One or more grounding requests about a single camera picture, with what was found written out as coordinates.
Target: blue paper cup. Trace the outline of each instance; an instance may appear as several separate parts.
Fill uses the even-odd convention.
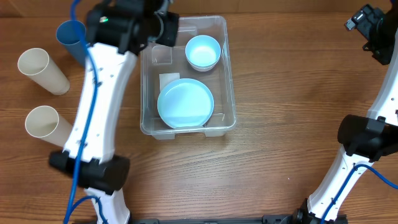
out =
[[[69,51],[79,64],[84,67],[86,63],[86,53],[79,41],[79,36],[77,36],[73,29],[73,23],[76,23],[83,34],[86,35],[86,27],[82,22],[69,20],[58,27],[56,36],[57,40]]]

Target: light blue bowl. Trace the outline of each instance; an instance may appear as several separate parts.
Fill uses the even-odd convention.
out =
[[[182,78],[160,92],[157,110],[171,128],[203,126],[213,114],[214,98],[202,82]]]
[[[187,43],[185,55],[195,70],[207,72],[220,59],[221,47],[216,39],[208,35],[199,35]]]

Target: clear plastic container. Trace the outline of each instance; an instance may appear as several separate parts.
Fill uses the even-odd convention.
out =
[[[222,48],[220,61],[208,72],[198,72],[185,56],[185,46],[197,35],[214,37]],[[193,78],[211,91],[215,108],[204,126],[172,129],[160,118],[157,99],[160,94],[159,74],[179,73],[180,78]],[[229,57],[226,21],[221,16],[180,18],[176,46],[150,43],[141,53],[141,130],[159,140],[174,139],[179,133],[205,133],[206,137],[223,136],[236,125],[235,97]]]

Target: small blue bowl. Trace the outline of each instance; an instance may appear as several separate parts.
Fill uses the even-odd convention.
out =
[[[207,72],[220,59],[221,47],[216,39],[208,35],[199,35],[188,42],[185,47],[185,55],[195,70]]]

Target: wood grain surface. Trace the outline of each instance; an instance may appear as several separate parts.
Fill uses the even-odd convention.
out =
[[[229,14],[229,47],[238,113],[222,138],[142,134],[139,67],[124,94],[116,152],[131,159],[124,194],[136,218],[233,218],[292,213],[319,186],[337,150],[347,114],[366,115],[387,67],[361,50],[343,24],[352,13]],[[24,129],[36,106],[73,123],[83,69],[56,41],[67,18],[0,19],[0,223],[60,223],[71,179],[48,165],[59,150]],[[47,50],[71,82],[53,96],[18,72],[23,51]],[[398,183],[397,155],[375,168]],[[82,197],[79,189],[77,197]],[[367,172],[340,213],[350,223],[397,223],[398,192]],[[72,220],[90,220],[84,203]]]
[[[67,17],[71,0],[0,0],[12,4],[24,17]],[[85,16],[102,0],[82,0],[76,14]],[[351,16],[365,4],[384,11],[388,0],[175,0],[170,10],[181,14],[219,14],[235,12],[350,12]]]
[[[21,17],[21,14],[12,2],[0,0],[0,17]]]

